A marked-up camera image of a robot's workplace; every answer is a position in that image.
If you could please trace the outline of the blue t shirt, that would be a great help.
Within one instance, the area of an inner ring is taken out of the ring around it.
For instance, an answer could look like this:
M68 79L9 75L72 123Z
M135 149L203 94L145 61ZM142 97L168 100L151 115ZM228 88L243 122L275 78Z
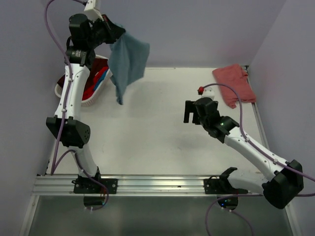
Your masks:
M108 66L112 72L111 81L116 87L116 100L123 105L126 88L144 76L150 44L125 32L110 45L110 49Z

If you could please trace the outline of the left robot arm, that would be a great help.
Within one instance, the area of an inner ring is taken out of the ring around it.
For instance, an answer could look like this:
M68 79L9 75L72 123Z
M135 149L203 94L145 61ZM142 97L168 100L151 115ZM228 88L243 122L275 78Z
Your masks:
M54 116L46 119L46 125L56 138L54 154L58 153L59 144L66 147L67 152L74 156L79 176L88 177L86 189L97 193L101 190L102 180L96 177L99 169L88 145L91 129L81 121L81 103L95 60L95 48L103 43L115 43L125 29L111 22L105 14L90 20L80 13L69 18L69 30L60 103Z

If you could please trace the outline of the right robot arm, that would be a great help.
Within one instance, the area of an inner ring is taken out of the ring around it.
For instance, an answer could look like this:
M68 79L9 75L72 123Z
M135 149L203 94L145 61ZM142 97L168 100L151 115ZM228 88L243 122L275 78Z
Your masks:
M201 125L214 139L229 146L250 161L258 172L230 167L219 176L204 179L205 194L260 194L274 207L283 209L304 188L302 165L273 154L251 136L241 131L240 124L221 116L218 102L209 97L186 101L184 123Z

